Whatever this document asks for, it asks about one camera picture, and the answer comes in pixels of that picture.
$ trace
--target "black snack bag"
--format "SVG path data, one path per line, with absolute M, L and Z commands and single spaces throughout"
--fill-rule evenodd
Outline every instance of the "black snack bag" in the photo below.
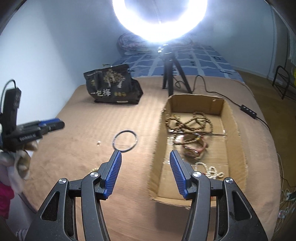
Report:
M 95 102 L 138 104 L 143 91 L 131 78 L 129 66 L 122 64 L 84 73 L 88 93 Z

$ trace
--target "blue gripper pad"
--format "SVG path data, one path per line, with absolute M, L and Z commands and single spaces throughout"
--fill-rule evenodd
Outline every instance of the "blue gripper pad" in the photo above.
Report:
M 54 119 L 49 119 L 49 120 L 42 120 L 42 121 L 40 121 L 40 123 L 38 125 L 40 127 L 42 127 L 44 125 L 59 122 L 59 121 L 61 121 L 59 118 L 54 118 Z
M 188 188 L 191 186 L 191 178 L 182 158 L 177 150 L 170 152 L 170 166 L 172 168 L 179 193 L 183 198 L 188 197 Z
M 100 186 L 103 190 L 103 197 L 108 198 L 112 192 L 121 166 L 121 152 L 114 151 L 105 170 L 101 175 Z

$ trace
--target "tripod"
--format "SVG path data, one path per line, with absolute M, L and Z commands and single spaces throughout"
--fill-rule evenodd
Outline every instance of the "tripod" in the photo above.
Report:
M 174 89 L 173 89 L 173 64 L 174 64 L 182 77 L 182 80 L 183 80 L 184 85 L 187 89 L 187 92 L 189 94 L 192 94 L 191 88 L 190 88 L 189 83 L 186 79 L 184 71 L 181 68 L 180 63 L 176 59 L 176 56 L 173 53 L 171 47 L 169 47 L 168 45 L 163 45 L 162 47 L 158 48 L 158 52 L 159 53 L 163 52 L 163 57 L 164 57 L 164 73 L 163 73 L 163 87 L 162 87 L 162 89 L 165 89 L 166 83 L 168 83 L 168 96 L 171 96 L 174 94 Z

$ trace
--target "bed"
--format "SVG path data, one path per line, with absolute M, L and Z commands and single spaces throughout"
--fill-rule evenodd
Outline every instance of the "bed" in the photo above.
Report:
M 238 72 L 211 46 L 192 44 L 190 47 L 175 51 L 176 58 L 185 75 L 223 77 L 243 82 Z M 138 53 L 123 56 L 113 66 L 128 64 L 134 78 L 163 75 L 163 61 L 157 52 Z
M 187 79 L 192 85 L 194 76 L 187 76 Z M 180 241 L 189 211 L 150 200 L 147 188 L 159 116 L 167 100 L 167 91 L 161 88 L 161 76 L 138 77 L 137 80 L 144 92 L 138 105 L 96 104 L 85 85 L 76 89 L 58 114 L 65 122 L 65 128 L 44 136 L 39 150 L 32 157 L 24 194 L 38 209 L 60 178 L 83 178 L 108 161 L 113 152 L 113 137 L 121 130 L 131 129 L 139 136 L 138 144 L 130 152 L 123 153 L 113 194 L 101 202 L 110 238 L 113 241 Z M 264 119 L 252 92 L 243 82 L 209 76 L 205 81 L 208 89 L 219 89 Z M 183 87 L 175 89 L 175 93 L 183 92 Z M 208 95 L 202 81 L 197 81 L 194 94 Z M 240 131 L 248 165 L 245 195 L 270 240 L 278 215 L 281 189 L 274 142 L 264 124 L 228 103 Z M 119 140 L 118 148 L 126 149 L 132 142 L 132 138 L 123 138 L 122 142 Z M 76 203 L 78 237 L 84 240 L 80 201 Z M 211 222 L 208 240 L 213 240 L 213 232 Z

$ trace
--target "yellow object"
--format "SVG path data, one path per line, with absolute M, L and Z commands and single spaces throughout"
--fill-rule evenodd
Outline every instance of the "yellow object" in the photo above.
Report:
M 99 169 L 98 167 L 97 168 L 94 168 L 94 169 L 91 169 L 91 171 L 89 173 L 91 173 L 91 172 L 97 172 L 98 169 Z
M 294 71 L 293 71 L 293 76 L 294 76 L 294 85 L 296 86 L 296 68 L 294 68 Z

